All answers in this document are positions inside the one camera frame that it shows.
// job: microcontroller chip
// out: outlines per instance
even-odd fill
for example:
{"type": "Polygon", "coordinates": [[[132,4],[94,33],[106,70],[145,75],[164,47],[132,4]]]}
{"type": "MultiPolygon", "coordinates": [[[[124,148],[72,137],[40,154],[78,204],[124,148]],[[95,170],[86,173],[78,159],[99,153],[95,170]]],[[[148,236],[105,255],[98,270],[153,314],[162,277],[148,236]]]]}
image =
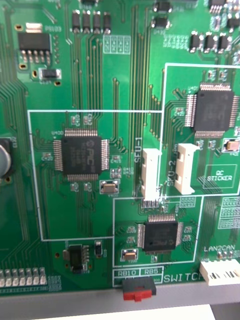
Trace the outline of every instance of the microcontroller chip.
{"type": "Polygon", "coordinates": [[[109,169],[109,140],[98,136],[97,130],[68,128],[61,140],[53,141],[57,171],[68,181],[93,181],[109,169]]]}
{"type": "Polygon", "coordinates": [[[178,223],[176,221],[146,222],[145,252],[171,251],[176,248],[178,223]]]}
{"type": "Polygon", "coordinates": [[[230,127],[232,90],[204,90],[197,93],[194,130],[225,132],[230,127]]]}
{"type": "Polygon", "coordinates": [[[63,137],[61,140],[65,175],[100,175],[102,172],[100,136],[63,137]]]}
{"type": "Polygon", "coordinates": [[[202,82],[187,97],[185,126],[194,129],[196,138],[221,138],[235,126],[238,105],[230,84],[202,82]]]}
{"type": "Polygon", "coordinates": [[[21,51],[51,51],[50,35],[48,33],[19,32],[17,36],[21,51]]]}

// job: green circuit board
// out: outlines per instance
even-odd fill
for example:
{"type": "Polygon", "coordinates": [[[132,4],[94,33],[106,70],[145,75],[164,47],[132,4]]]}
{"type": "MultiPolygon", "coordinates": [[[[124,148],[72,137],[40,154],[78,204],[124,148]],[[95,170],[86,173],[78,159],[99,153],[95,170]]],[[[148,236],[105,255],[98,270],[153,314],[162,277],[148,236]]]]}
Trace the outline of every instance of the green circuit board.
{"type": "Polygon", "coordinates": [[[0,0],[0,296],[240,262],[239,13],[0,0]]]}

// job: red slide switch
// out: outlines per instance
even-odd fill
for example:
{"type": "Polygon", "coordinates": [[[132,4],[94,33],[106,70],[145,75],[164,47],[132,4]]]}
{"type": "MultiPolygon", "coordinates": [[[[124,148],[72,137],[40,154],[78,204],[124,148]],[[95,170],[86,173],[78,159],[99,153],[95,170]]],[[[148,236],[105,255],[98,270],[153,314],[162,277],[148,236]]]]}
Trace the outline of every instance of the red slide switch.
{"type": "Polygon", "coordinates": [[[140,302],[156,295],[156,286],[152,277],[130,278],[122,281],[123,300],[140,302]]]}

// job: white connector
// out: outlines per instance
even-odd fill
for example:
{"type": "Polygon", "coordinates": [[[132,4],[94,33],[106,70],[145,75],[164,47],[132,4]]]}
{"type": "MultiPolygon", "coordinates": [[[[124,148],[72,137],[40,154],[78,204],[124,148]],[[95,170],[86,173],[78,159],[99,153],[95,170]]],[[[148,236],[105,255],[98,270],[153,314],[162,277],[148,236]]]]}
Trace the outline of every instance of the white connector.
{"type": "Polygon", "coordinates": [[[201,262],[200,273],[209,286],[240,284],[240,263],[235,259],[201,262]]]}
{"type": "Polygon", "coordinates": [[[179,143],[177,145],[176,179],[174,186],[182,195],[191,195],[191,176],[194,161],[194,152],[200,149],[192,143],[179,143]]]}
{"type": "Polygon", "coordinates": [[[155,148],[144,148],[142,150],[144,163],[141,167],[141,193],[146,201],[154,201],[159,198],[159,192],[157,191],[159,155],[159,150],[155,148]]]}

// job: white header connector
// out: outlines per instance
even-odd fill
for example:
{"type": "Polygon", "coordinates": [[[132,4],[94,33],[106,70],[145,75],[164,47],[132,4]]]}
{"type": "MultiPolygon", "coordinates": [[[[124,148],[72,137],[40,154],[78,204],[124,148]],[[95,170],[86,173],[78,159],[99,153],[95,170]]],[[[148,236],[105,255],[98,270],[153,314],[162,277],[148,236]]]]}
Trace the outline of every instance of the white header connector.
{"type": "Polygon", "coordinates": [[[201,262],[200,272],[209,286],[240,284],[240,263],[235,259],[201,262]]]}
{"type": "Polygon", "coordinates": [[[192,143],[179,143],[177,145],[176,178],[174,186],[182,195],[191,195],[191,176],[194,161],[194,152],[200,149],[192,143]]]}
{"type": "Polygon", "coordinates": [[[159,198],[159,192],[157,191],[159,155],[160,151],[155,148],[144,148],[142,150],[144,163],[141,167],[141,193],[146,201],[155,201],[159,198]]]}

